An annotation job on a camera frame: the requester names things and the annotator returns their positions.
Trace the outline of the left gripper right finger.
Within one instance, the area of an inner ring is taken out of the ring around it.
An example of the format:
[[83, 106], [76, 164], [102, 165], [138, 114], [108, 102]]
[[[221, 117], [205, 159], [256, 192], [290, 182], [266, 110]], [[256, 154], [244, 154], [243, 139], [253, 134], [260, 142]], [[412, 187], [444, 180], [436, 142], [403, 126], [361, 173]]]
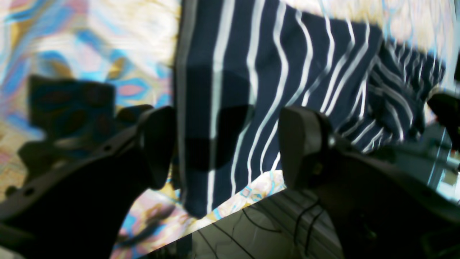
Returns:
[[287, 188], [317, 196], [345, 258], [459, 258], [458, 205], [357, 151], [322, 113], [283, 108], [278, 138]]

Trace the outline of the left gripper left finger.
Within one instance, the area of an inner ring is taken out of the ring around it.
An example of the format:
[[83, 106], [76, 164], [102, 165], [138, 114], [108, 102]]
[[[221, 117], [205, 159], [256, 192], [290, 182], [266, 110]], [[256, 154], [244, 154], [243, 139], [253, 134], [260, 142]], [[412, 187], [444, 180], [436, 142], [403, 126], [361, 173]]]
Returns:
[[165, 185], [176, 135], [174, 109], [150, 109], [89, 158], [33, 179], [1, 203], [1, 247], [25, 259], [108, 259], [133, 202]]

